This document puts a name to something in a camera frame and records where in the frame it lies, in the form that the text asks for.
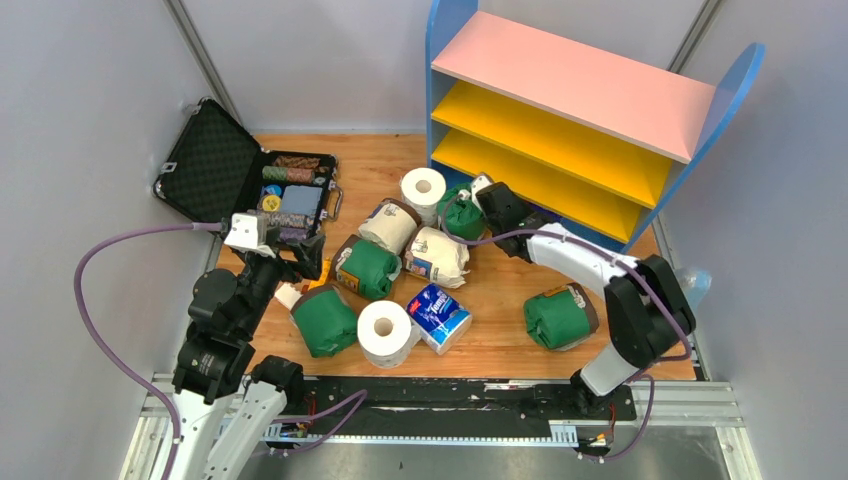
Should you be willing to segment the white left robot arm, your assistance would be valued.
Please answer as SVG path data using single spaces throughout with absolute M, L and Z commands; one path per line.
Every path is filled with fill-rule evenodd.
M 237 478 L 271 421 L 304 405 L 302 366 L 276 355 L 252 366 L 251 342 L 280 283 L 320 278 L 325 242 L 288 243 L 294 260 L 243 253 L 239 274 L 214 269 L 195 282 L 172 379 L 176 451 L 156 466 L 163 478 Z

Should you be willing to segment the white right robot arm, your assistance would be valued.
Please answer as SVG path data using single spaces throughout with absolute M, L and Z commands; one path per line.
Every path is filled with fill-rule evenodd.
M 472 181 L 471 199 L 508 256 L 556 271 L 603 299 L 610 342 L 573 376 L 571 403 L 580 415 L 601 414 L 613 390 L 668 360 L 668 351 L 695 330 L 693 309 L 664 258 L 638 259 L 592 243 L 486 175 Z

